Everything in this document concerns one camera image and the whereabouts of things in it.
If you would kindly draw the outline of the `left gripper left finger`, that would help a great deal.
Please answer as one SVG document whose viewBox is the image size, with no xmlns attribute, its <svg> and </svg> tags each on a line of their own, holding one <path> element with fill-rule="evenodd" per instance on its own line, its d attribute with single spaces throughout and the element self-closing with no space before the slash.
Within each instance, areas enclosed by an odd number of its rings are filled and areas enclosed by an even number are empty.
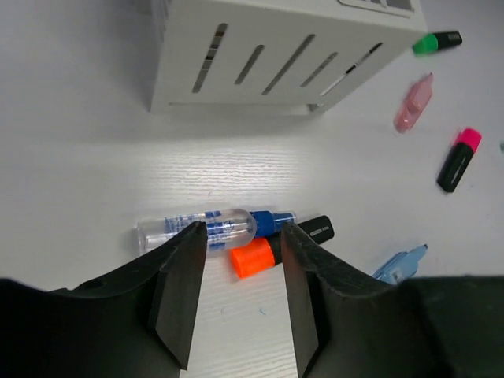
<svg viewBox="0 0 504 378">
<path fill-rule="evenodd" d="M 206 226 L 78 287 L 1 281 L 4 377 L 178 377 L 188 366 Z"/>
</svg>

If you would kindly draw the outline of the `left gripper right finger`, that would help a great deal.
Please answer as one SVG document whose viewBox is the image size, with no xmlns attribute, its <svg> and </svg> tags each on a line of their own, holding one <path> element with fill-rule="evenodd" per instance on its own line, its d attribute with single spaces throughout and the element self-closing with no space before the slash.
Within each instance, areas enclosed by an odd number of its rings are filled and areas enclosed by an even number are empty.
<svg viewBox="0 0 504 378">
<path fill-rule="evenodd" d="M 500 377 L 503 278 L 390 285 L 286 224 L 281 252 L 300 377 Z"/>
</svg>

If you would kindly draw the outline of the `orange cap black highlighter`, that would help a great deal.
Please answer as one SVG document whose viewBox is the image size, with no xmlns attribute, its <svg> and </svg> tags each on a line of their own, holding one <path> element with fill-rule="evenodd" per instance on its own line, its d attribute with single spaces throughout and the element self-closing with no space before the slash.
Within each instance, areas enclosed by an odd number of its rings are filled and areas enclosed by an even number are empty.
<svg viewBox="0 0 504 378">
<path fill-rule="evenodd" d="M 298 226 L 316 243 L 322 244 L 335 236 L 330 219 L 325 216 L 305 220 Z M 256 238 L 249 244 L 230 250 L 232 268 L 240 279 L 246 279 L 282 263 L 281 237 Z"/>
</svg>

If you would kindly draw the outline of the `clear bottle blue cap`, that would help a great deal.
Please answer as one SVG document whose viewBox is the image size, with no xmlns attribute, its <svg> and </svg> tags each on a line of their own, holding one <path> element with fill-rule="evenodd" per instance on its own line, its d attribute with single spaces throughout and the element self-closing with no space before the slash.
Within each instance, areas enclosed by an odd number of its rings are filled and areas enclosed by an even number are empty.
<svg viewBox="0 0 504 378">
<path fill-rule="evenodd" d="M 196 221 L 206 224 L 207 250 L 213 252 L 232 250 L 256 238 L 271 236 L 280 232 L 284 223 L 295 223 L 297 215 L 291 211 L 225 209 L 141 220 L 137 224 L 139 252 L 146 254 L 160 247 Z"/>
</svg>

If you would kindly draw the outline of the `pink cap black highlighter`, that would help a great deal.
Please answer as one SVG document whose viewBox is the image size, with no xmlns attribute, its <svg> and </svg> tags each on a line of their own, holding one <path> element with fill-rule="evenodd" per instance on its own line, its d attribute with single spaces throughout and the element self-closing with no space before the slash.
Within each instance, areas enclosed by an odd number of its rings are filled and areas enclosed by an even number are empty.
<svg viewBox="0 0 504 378">
<path fill-rule="evenodd" d="M 481 140 L 482 135 L 474 128 L 466 128 L 458 134 L 436 180 L 445 193 L 454 192 Z"/>
</svg>

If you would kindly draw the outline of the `green cap black highlighter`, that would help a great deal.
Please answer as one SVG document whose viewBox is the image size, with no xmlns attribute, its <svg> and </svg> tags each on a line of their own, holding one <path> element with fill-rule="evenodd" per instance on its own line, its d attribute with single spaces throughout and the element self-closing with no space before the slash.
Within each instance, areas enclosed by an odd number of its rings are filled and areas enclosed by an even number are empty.
<svg viewBox="0 0 504 378">
<path fill-rule="evenodd" d="M 462 44 L 459 31 L 438 31 L 428 33 L 412 46 L 415 55 L 429 55 L 443 50 L 449 50 Z"/>
</svg>

